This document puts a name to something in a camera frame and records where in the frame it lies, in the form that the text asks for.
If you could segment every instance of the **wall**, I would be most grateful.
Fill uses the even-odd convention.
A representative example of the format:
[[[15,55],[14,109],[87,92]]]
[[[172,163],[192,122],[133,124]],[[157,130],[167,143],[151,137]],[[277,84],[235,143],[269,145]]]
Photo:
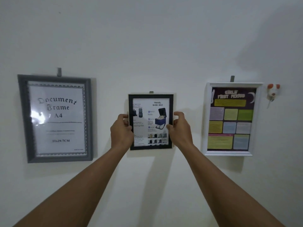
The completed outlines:
[[[17,74],[91,77],[95,150],[131,92],[176,92],[201,146],[207,81],[263,92],[253,157],[210,157],[288,226],[302,211],[303,3],[300,0],[1,0],[0,220],[12,226],[90,162],[27,164]],[[161,78],[165,84],[155,84]],[[215,226],[178,149],[128,152],[90,226]]]

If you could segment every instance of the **person's left hand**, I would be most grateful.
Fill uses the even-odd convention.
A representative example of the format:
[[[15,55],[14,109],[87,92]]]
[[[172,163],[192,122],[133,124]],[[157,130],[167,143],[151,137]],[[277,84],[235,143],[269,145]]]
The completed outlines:
[[[127,114],[120,114],[111,127],[112,148],[120,148],[127,151],[134,141],[132,127],[128,125]]]

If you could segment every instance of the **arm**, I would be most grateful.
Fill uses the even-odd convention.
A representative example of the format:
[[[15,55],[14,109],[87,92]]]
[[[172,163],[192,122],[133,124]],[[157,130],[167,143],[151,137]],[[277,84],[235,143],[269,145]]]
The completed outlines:
[[[21,219],[23,226],[87,226],[119,161],[134,140],[121,114],[111,127],[112,148]]]
[[[191,129],[182,112],[167,125],[172,142],[184,154],[220,227],[283,227],[273,215],[229,179],[193,144]]]

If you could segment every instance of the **crescent moon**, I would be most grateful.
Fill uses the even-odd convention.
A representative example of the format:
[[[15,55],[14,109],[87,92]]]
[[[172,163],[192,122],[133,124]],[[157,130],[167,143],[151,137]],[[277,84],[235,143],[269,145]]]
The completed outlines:
[[[250,103],[253,103],[255,101],[255,93],[254,92],[249,92],[249,94],[252,94],[252,96],[254,97],[254,99],[252,100],[252,102],[250,102]]]

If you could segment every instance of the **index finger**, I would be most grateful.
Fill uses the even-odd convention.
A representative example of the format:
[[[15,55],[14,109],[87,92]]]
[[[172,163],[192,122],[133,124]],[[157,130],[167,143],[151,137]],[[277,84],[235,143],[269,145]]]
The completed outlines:
[[[120,115],[118,115],[117,120],[123,120],[124,118],[128,118],[128,114],[120,114]]]
[[[179,118],[183,118],[183,119],[185,118],[184,113],[181,111],[175,111],[174,115],[179,116]]]

